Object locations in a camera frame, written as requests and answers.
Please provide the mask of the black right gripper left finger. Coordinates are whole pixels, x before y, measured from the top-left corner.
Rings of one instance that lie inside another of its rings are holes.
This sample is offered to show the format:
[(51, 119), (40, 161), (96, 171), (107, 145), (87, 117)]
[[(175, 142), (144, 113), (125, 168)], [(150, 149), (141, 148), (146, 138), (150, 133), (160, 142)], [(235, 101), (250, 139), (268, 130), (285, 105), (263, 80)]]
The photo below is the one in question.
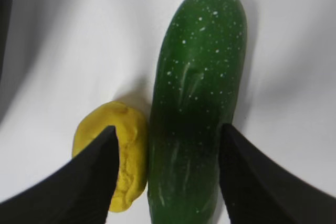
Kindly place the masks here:
[(1, 203), (1, 223), (105, 223), (119, 171), (116, 129), (106, 127), (68, 164)]

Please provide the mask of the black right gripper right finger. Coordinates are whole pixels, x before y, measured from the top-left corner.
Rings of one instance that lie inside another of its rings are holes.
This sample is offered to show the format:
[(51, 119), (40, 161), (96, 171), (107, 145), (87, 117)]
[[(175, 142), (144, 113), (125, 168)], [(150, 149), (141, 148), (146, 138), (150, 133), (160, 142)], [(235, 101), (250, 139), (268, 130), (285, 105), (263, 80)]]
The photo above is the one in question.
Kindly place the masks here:
[(220, 132), (219, 184), (231, 223), (335, 223), (335, 197), (279, 166), (233, 125)]

